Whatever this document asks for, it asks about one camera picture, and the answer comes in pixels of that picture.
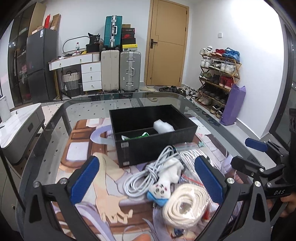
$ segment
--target laundry basket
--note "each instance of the laundry basket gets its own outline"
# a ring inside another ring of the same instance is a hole
[[[67,71],[67,73],[63,75],[64,89],[68,96],[75,97],[79,95],[80,92],[78,81],[80,79],[81,74],[78,71],[74,73],[72,73],[71,71]]]

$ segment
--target white rope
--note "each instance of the white rope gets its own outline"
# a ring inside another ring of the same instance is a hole
[[[163,218],[172,227],[187,229],[199,222],[208,203],[206,189],[194,184],[182,184],[163,207]],[[190,208],[184,211],[184,204]]]
[[[131,175],[129,178],[127,178],[124,181],[123,189],[126,195],[128,195],[129,197],[135,198],[135,197],[140,197],[146,192],[148,192],[149,187],[157,182],[158,180],[157,174],[161,170],[163,170],[163,164],[167,160],[177,155],[178,153],[174,154],[174,150],[171,146],[165,147],[155,162],[148,164],[143,171],[136,173],[134,175]],[[175,164],[176,162],[166,167],[166,169]],[[140,183],[140,179],[142,178],[145,178],[145,179],[144,181],[142,181],[142,183]]]

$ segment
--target plush toy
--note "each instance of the plush toy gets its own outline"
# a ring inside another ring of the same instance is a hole
[[[158,181],[147,192],[148,200],[156,202],[163,207],[171,195],[171,183],[178,183],[183,169],[183,165],[177,158],[172,157],[167,160],[163,164],[162,170],[158,173]]]

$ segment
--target screw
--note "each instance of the screw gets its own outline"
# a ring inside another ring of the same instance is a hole
[[[35,188],[39,187],[40,185],[41,185],[40,182],[34,182],[34,183],[33,183],[33,187],[35,187]]]
[[[259,181],[255,181],[255,186],[256,187],[260,187],[261,186],[261,183]]]
[[[66,184],[67,181],[68,181],[68,179],[63,177],[62,179],[59,180],[59,184]]]
[[[227,182],[229,183],[229,184],[234,184],[234,179],[233,178],[227,178]]]

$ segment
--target gray refrigerator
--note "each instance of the gray refrigerator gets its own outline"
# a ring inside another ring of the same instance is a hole
[[[44,28],[27,39],[27,74],[33,103],[53,100],[57,94],[48,62],[57,57],[57,31]]]

